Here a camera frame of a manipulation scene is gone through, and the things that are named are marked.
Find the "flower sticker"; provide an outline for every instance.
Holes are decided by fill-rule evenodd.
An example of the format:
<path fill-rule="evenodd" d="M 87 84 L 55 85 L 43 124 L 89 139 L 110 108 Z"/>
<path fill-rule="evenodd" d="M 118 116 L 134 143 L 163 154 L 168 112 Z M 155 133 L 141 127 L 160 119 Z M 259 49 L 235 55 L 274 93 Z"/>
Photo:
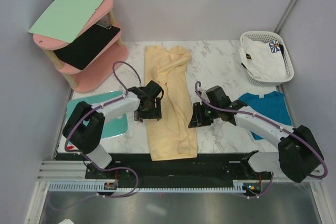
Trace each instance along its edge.
<path fill-rule="evenodd" d="M 271 49 L 272 54 L 275 54 L 276 52 L 280 51 L 279 41 L 274 40 L 268 43 L 269 48 Z"/>

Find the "marble table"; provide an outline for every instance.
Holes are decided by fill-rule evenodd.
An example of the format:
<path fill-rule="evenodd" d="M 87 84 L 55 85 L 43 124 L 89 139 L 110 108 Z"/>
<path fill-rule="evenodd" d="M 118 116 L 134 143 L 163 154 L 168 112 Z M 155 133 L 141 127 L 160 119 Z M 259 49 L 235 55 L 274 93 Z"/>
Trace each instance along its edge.
<path fill-rule="evenodd" d="M 125 42 L 125 45 L 129 50 L 127 62 L 136 68 L 142 80 L 145 46 L 161 45 L 171 48 L 179 45 L 188 48 L 192 53 L 192 58 L 187 65 L 186 79 L 192 103 L 199 101 L 194 92 L 196 81 L 200 81 L 204 89 L 216 85 L 222 86 L 232 101 L 246 92 L 267 94 L 276 90 L 275 87 L 253 86 L 247 81 L 246 72 L 240 65 L 239 40 Z M 128 66 L 120 66 L 117 74 L 127 87 L 138 85 L 136 75 Z M 123 88 L 112 75 L 93 92 L 86 94 L 74 92 L 72 98 L 82 98 L 115 90 L 123 90 Z M 110 153 L 149 153 L 145 121 L 143 123 L 134 121 L 133 113 L 128 113 L 127 118 L 128 131 L 123 135 L 102 139 L 101 144 Z M 199 153 L 277 151 L 265 140 L 254 140 L 248 130 L 220 119 L 217 119 L 211 126 L 197 128 L 197 141 Z M 65 152 L 64 142 L 65 138 L 62 137 L 58 147 L 59 153 Z"/>

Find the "stainless steel surface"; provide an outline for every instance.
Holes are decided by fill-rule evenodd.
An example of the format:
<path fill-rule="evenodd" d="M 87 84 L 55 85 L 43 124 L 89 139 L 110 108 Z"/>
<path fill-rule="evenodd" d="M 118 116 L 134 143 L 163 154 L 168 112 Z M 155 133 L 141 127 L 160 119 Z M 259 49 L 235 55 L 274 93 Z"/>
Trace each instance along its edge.
<path fill-rule="evenodd" d="M 311 191 L 314 195 L 317 210 L 319 212 L 322 223 L 336 223 L 334 209 L 328 202 L 328 191 L 324 183 L 310 183 Z"/>
<path fill-rule="evenodd" d="M 49 192 L 54 207 L 92 193 Z M 45 223 L 322 223 L 309 184 L 273 184 L 259 199 L 229 194 L 141 193 L 128 198 L 94 197 L 66 211 L 44 209 Z"/>

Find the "white plastic basket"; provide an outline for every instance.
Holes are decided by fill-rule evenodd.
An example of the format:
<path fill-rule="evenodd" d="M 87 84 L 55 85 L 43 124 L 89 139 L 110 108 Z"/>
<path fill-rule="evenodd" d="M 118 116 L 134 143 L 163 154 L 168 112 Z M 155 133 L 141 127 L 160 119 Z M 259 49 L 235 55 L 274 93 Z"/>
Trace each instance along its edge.
<path fill-rule="evenodd" d="M 284 46 L 284 53 L 283 53 L 283 60 L 285 61 L 285 66 L 286 66 L 286 75 L 287 78 L 285 80 L 279 80 L 278 82 L 268 82 L 268 81 L 264 81 L 263 79 L 254 79 L 250 73 L 248 71 L 247 72 L 247 78 L 248 81 L 256 86 L 263 86 L 263 87 L 269 87 L 269 86 L 278 86 L 281 85 L 282 83 L 286 82 L 286 81 L 290 81 L 293 76 L 294 76 L 294 69 L 293 69 L 293 65 L 292 62 L 290 61 L 289 58 L 289 54 L 288 51 L 286 49 L 285 43 L 283 41 L 283 39 L 276 33 L 272 33 L 270 31 L 247 31 L 245 33 L 243 33 L 240 37 L 240 43 L 243 42 L 243 37 L 247 37 L 251 40 L 257 40 L 257 41 L 261 41 L 263 43 L 268 43 L 271 42 L 273 40 L 278 40 L 283 46 Z"/>

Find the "yellow cloth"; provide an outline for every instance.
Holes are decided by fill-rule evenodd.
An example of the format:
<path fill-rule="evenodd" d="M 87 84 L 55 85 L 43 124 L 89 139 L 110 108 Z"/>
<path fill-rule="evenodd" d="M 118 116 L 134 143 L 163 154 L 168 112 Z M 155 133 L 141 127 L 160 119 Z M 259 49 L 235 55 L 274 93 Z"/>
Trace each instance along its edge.
<path fill-rule="evenodd" d="M 188 129 L 193 109 L 185 70 L 190 58 L 184 47 L 170 51 L 161 46 L 146 47 L 145 83 L 153 80 L 164 90 L 162 119 L 146 121 L 153 161 L 197 156 L 196 129 Z"/>

